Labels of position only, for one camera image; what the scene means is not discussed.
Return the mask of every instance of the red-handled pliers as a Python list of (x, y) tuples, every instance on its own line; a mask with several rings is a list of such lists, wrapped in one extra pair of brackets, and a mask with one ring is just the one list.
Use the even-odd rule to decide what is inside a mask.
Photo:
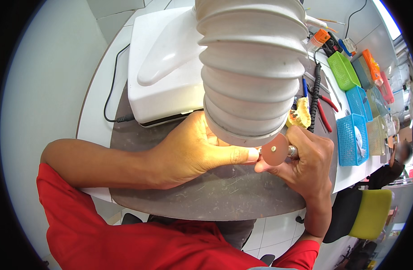
[(320, 99), (322, 99), (323, 101), (325, 101), (326, 103), (328, 103), (336, 112), (339, 112), (339, 110), (337, 109), (337, 107), (334, 105), (334, 103), (327, 97), (324, 97), (321, 94), (317, 95)]
[[(338, 112), (339, 110), (337, 109), (337, 107), (334, 105), (334, 103), (327, 97), (318, 94), (317, 95), (320, 99), (322, 99), (323, 101), (325, 101), (326, 103), (328, 103), (333, 109), (334, 111)], [(320, 100), (317, 100), (317, 109), (319, 110), (319, 113), (321, 114), (321, 119), (323, 124), (325, 125), (325, 127), (327, 128), (328, 132), (331, 133), (333, 132), (333, 129), (330, 126), (330, 123), (328, 123), (327, 117), (325, 116), (325, 112), (323, 111), (322, 105)]]
[(319, 110), (319, 113), (321, 114), (321, 119), (323, 121), (323, 124), (327, 128), (328, 132), (329, 133), (333, 132), (333, 129), (331, 128), (330, 123), (328, 123), (327, 117), (325, 116), (325, 113), (323, 112), (323, 108), (319, 100), (317, 101), (317, 109)]

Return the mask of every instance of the right hand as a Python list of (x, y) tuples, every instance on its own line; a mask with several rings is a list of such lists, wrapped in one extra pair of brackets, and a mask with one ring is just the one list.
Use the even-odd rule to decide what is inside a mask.
[(268, 171), (283, 179), (286, 184), (304, 199), (330, 196), (329, 171), (334, 143), (306, 129), (293, 125), (286, 132), (288, 142), (298, 149), (299, 159), (270, 166), (261, 159), (254, 167), (256, 172)]

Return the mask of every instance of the white desk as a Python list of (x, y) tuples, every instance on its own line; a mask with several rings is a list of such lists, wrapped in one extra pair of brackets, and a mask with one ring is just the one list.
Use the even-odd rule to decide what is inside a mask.
[[(96, 73), (91, 79), (91, 84), (85, 97), (84, 106), (79, 120), (78, 132), (76, 135), (78, 139), (87, 140), (105, 147), (110, 146), (113, 124), (104, 119), (103, 107), (112, 84), (115, 57), (122, 48), (130, 43), (134, 18), (139, 15), (163, 10), (166, 7), (165, 3), (167, 2), (155, 0), (152, 3), (155, 3), (155, 5), (148, 5), (147, 8), (150, 7), (148, 10), (146, 10), (147, 8), (139, 9), (133, 14), (132, 18), (128, 20), (126, 25), (119, 31), (112, 43), (109, 45), (101, 62), (99, 63)], [(115, 117), (122, 90), (128, 78), (128, 50), (121, 53), (118, 59), (114, 90), (107, 107), (107, 116), (109, 118)], [(318, 52), (316, 54), (316, 58), (319, 62), (321, 62), (323, 71), (333, 84), (331, 87), (335, 89), (336, 94), (342, 103), (343, 110), (336, 113), (336, 119), (342, 118), (345, 116), (346, 109), (350, 111), (345, 92), (339, 89), (333, 73), (328, 66), (327, 57)], [(333, 93), (331, 93), (331, 100), (339, 108), (338, 102)], [(337, 177), (333, 193), (364, 179), (382, 165), (383, 164), (380, 163), (379, 156), (370, 156), (369, 159), (360, 166), (342, 167), (337, 165)], [(83, 191), (100, 199), (113, 202), (108, 188), (84, 188)]]

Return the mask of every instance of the forearm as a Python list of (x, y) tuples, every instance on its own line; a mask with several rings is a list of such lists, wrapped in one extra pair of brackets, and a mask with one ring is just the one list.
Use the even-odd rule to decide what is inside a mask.
[(321, 244), (331, 223), (330, 191), (325, 191), (324, 195), (306, 199), (306, 209), (304, 218), (305, 232), (299, 241), (314, 240)]
[(59, 139), (43, 150), (50, 165), (73, 187), (152, 188), (155, 176), (148, 152), (109, 149), (79, 139)]
[(392, 168), (392, 166), (394, 164), (394, 161), (395, 161), (395, 149), (394, 149), (393, 153), (391, 154), (390, 164), (389, 164), (390, 168)]

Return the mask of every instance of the cutting disc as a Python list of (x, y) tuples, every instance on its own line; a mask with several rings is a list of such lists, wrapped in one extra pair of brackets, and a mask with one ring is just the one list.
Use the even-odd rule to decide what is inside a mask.
[(262, 157), (271, 166), (278, 166), (285, 161), (289, 150), (286, 137), (279, 133), (272, 141), (262, 146)]

